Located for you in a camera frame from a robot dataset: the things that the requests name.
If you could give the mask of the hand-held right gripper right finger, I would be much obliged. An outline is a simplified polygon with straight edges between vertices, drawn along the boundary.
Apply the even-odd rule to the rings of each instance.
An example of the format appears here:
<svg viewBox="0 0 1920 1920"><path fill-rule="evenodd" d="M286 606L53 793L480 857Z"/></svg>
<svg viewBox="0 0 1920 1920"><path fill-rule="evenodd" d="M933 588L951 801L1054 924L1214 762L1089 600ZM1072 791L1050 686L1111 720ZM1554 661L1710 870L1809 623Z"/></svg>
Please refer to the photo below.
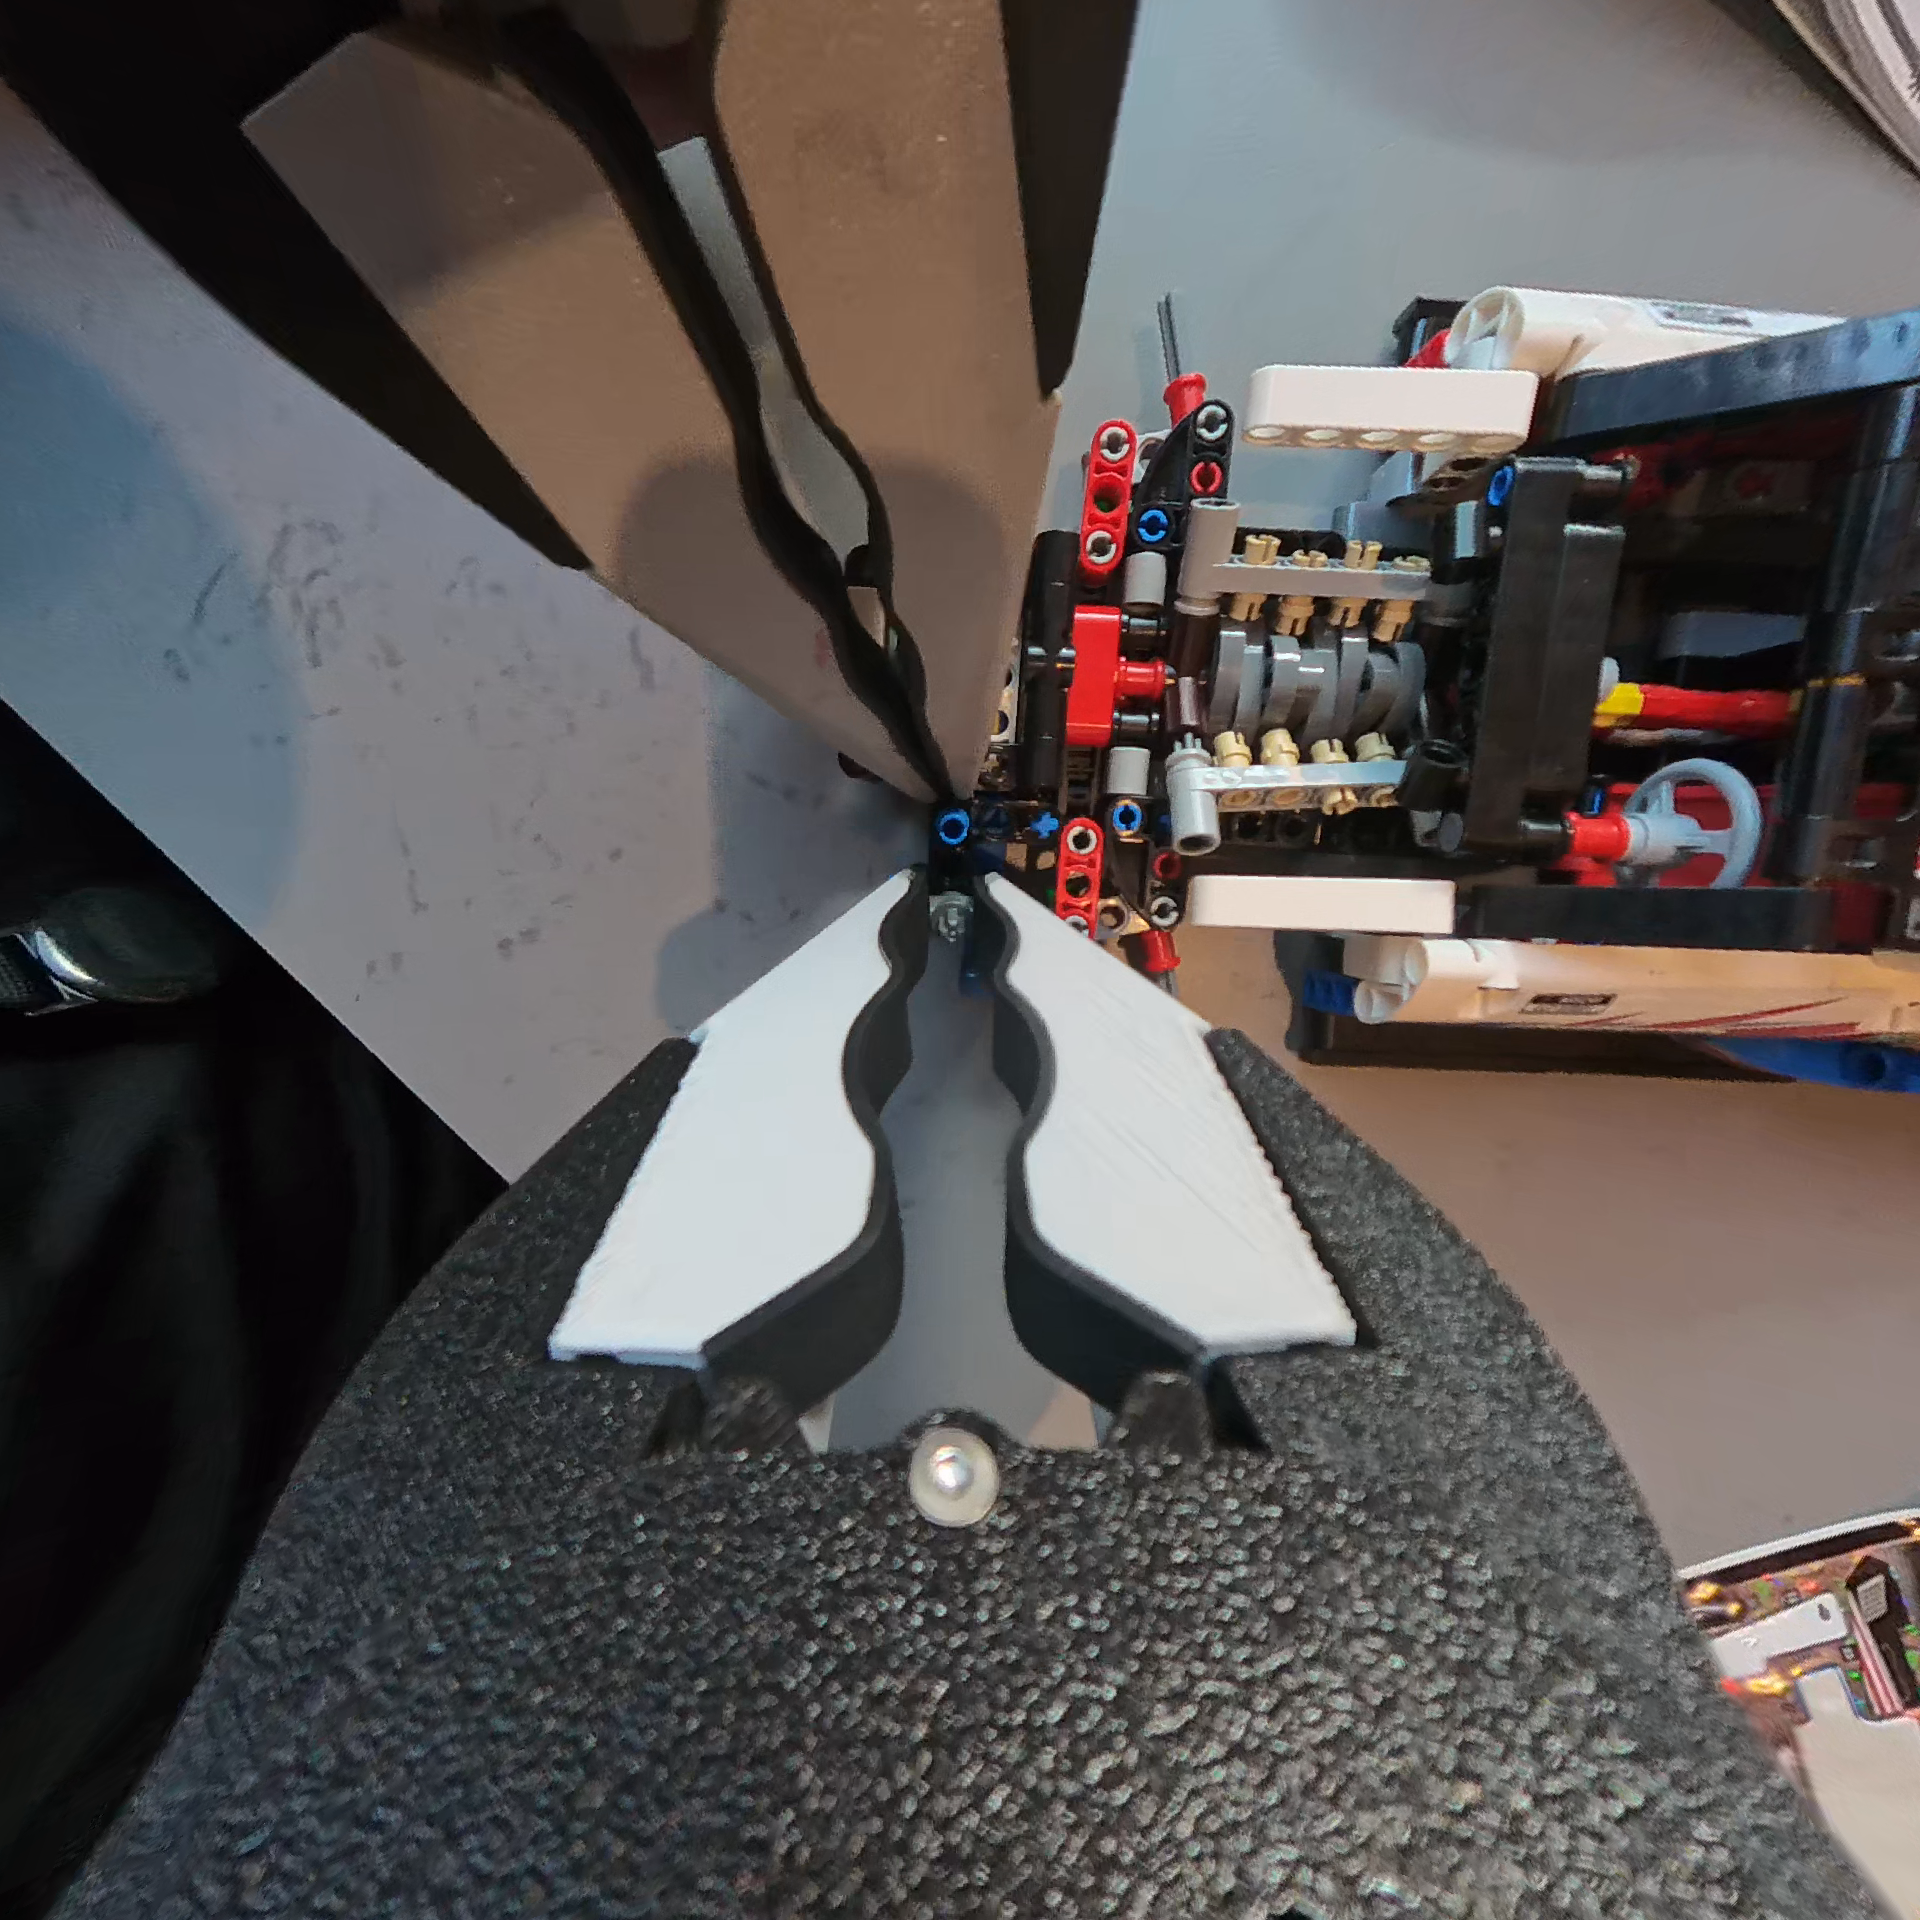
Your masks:
<svg viewBox="0 0 1920 1920"><path fill-rule="evenodd" d="M1144 1376L1349 1349L1355 1314L1210 1046L1210 1021L1003 878L978 885L993 1062L1021 1106L1003 1290L1098 1408Z"/></svg>

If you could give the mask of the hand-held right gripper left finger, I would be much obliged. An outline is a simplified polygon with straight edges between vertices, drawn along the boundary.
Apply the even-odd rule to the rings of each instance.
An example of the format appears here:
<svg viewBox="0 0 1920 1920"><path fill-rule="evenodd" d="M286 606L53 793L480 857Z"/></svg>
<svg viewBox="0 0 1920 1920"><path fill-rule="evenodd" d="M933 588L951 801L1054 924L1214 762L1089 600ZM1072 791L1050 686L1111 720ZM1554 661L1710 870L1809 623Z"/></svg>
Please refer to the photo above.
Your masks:
<svg viewBox="0 0 1920 1920"><path fill-rule="evenodd" d="M927 874L902 870L696 1030L554 1360L759 1377L808 1413L881 1351L905 1271L881 1111L927 958Z"/></svg>

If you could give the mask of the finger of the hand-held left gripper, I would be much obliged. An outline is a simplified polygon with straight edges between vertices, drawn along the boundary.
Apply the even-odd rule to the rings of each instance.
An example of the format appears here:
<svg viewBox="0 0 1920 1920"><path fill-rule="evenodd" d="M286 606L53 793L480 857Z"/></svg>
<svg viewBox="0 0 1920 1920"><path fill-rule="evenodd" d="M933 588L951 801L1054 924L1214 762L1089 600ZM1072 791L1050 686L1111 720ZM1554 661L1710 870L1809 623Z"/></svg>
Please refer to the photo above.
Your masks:
<svg viewBox="0 0 1920 1920"><path fill-rule="evenodd" d="M1001 10L727 4L713 101L805 372L879 485L928 720L971 788L1058 421L1039 382Z"/></svg>
<svg viewBox="0 0 1920 1920"><path fill-rule="evenodd" d="M359 31L248 135L592 575L918 799L752 527L730 410L589 148L423 31Z"/></svg>

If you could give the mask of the black connector with blue pin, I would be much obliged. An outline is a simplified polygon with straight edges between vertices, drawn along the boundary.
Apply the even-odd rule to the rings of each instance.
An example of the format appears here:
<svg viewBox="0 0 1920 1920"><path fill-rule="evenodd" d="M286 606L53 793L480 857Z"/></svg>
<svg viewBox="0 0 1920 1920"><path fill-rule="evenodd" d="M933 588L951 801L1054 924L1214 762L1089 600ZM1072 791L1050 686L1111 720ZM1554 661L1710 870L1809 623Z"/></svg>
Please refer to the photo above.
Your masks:
<svg viewBox="0 0 1920 1920"><path fill-rule="evenodd" d="M935 809L928 829L928 898L941 892L963 892L976 900L976 881L1003 869L1007 832L1009 816L999 801L974 799ZM963 946L944 946L959 962L959 990L985 992L978 935L971 929Z"/></svg>

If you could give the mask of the toy brick race car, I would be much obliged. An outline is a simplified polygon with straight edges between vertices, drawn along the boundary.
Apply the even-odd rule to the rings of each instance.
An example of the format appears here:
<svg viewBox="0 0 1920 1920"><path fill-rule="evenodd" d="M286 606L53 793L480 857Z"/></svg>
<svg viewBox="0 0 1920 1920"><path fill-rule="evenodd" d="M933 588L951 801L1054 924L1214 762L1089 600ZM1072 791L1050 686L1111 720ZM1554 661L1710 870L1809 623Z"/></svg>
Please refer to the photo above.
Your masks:
<svg viewBox="0 0 1920 1920"><path fill-rule="evenodd" d="M1271 935L1319 1064L1914 1094L1917 310L1498 286L1242 407L1178 312L1035 541L985 878L1166 992Z"/></svg>

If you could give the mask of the grey desk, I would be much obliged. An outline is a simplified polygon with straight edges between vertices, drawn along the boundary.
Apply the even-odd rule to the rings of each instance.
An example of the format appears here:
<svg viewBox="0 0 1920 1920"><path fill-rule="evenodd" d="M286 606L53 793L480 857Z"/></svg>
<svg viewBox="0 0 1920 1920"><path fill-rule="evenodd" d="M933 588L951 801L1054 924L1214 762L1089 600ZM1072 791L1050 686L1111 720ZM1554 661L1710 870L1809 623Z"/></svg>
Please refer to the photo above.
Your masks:
<svg viewBox="0 0 1920 1920"><path fill-rule="evenodd" d="M1144 4L1043 518L1157 405L1499 280L1917 304L1917 180L1714 4ZM5 695L514 1177L905 816L229 320L5 97ZM1303 1070L1672 1556L1917 1498L1917 1098Z"/></svg>

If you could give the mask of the person's black clothing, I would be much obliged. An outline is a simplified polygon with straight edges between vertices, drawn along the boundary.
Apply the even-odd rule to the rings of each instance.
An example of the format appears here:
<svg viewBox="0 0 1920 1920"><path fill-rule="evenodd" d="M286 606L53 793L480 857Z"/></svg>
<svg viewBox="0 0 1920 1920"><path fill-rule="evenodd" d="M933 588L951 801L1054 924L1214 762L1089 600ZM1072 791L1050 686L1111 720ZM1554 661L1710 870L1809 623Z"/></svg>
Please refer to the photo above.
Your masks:
<svg viewBox="0 0 1920 1920"><path fill-rule="evenodd" d="M78 1873L502 1180L5 708L2 1908Z"/></svg>

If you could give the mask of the open building instruction book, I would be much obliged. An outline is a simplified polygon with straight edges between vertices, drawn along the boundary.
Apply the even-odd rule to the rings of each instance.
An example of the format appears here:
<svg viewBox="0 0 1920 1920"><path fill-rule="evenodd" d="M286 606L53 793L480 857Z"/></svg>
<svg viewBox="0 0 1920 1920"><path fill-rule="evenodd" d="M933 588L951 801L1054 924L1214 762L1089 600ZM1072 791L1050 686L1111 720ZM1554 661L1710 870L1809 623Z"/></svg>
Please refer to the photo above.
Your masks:
<svg viewBox="0 0 1920 1920"><path fill-rule="evenodd" d="M1918 165L1918 1L1775 1L1890 148Z"/></svg>

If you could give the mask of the holographic sticker sheet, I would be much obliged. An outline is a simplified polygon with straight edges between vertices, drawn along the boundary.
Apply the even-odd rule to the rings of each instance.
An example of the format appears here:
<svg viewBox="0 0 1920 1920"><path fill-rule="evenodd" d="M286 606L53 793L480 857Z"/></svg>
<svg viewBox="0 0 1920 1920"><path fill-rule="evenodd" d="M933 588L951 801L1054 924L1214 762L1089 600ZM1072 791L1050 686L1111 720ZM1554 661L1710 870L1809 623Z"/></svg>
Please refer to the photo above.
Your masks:
<svg viewBox="0 0 1920 1920"><path fill-rule="evenodd" d="M1897 1916L1918 1916L1918 1512L1679 1572L1721 1688Z"/></svg>

